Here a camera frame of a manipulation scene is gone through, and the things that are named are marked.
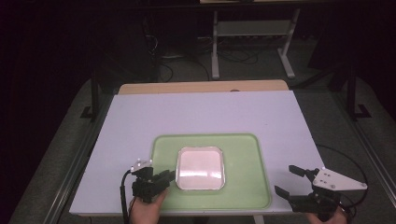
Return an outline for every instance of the gray carpet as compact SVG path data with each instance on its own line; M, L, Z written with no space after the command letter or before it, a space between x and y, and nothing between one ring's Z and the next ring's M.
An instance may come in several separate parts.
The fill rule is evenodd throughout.
M318 70L306 67L312 49L315 47L315 41L296 40L292 42L288 55L297 77L294 80L288 80L277 57L276 48L279 44L281 44L281 40L274 41L269 46L267 42L262 43L262 46L258 49L260 50L258 61L254 64L231 63L220 59L220 80L281 78L285 79L289 85L294 85L318 72ZM199 63L192 61L166 63L173 69L173 77L170 81L207 81L206 71L210 75L209 54L200 55L198 60ZM169 68L162 66L161 71L164 79L170 77ZM356 134L355 125L358 124L363 129L378 157L387 167L389 174L396 177L396 169L393 164L395 158L393 149L396 146L396 124L375 99L371 88L361 80L358 82L357 101L359 104L366 105L373 117L359 119L357 123L352 122L343 108L345 105L342 101L344 92L331 93L326 90L325 87L330 78L323 78L310 86L308 90L295 91L308 127L317 144L344 152L357 161L367 174L369 193L366 200L358 206L358 214L354 223L393 223L396 220L395 207L384 191L382 182L378 179L375 169L363 149ZM90 83L87 83L70 106L63 124L49 146L45 158L25 191L10 223L43 223L52 202L56 195L59 195L59 187L70 169L79 146L87 136L90 126L92 126L88 119L79 117L84 107L90 105L90 103ZM352 162L326 147L318 147L318 150L329 169L362 181L360 171ZM66 206L62 210L59 223L122 223L120 217L89 218L70 215L68 209L75 190L76 188L72 190ZM361 192L349 192L348 196L357 201ZM305 217L299 214L269 216L265 217L264 220L265 223L270 224L307 223ZM189 217L162 217L160 223L192 223L192 221ZM254 223L254 220L252 217L211 217L208 223L248 224Z

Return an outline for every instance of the hand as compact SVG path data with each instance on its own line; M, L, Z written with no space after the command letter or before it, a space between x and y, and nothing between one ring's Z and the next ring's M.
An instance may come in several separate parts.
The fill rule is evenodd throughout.
M153 203L143 203L140 198L132 200L131 220L133 224L157 224L160 218L161 205L166 197L167 189L158 195Z
M306 213L305 215L311 224L347 224L347 215L340 207L337 207L334 216L332 216L332 218L330 218L327 222L320 221L317 215L313 213Z

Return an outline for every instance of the dark background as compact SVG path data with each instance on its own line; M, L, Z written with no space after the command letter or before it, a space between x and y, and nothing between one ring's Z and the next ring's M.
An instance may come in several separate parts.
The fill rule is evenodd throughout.
M92 71L97 72L101 87L110 91L125 82L156 81L156 60L148 54L141 26L144 14L81 11L76 10L77 3L108 6L105 1L0 3L2 223L8 222L73 98ZM185 46L180 47L191 49L196 36L210 34L211 28L206 29L212 21L210 14L156 13L151 32L170 45L183 36ZM295 38L321 37L312 67L324 69L353 58L359 77L373 87L396 119L396 67L392 64L396 59L395 15L391 1L330 9L306 7Z

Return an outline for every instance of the green mat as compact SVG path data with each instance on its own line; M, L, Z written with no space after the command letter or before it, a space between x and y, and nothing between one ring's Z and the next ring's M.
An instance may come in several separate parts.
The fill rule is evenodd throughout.
M155 174L176 170L183 147L219 147L223 152L225 184L219 190L182 190L171 183L163 211L254 210L271 203L271 193L257 138L249 133L162 135L154 141Z

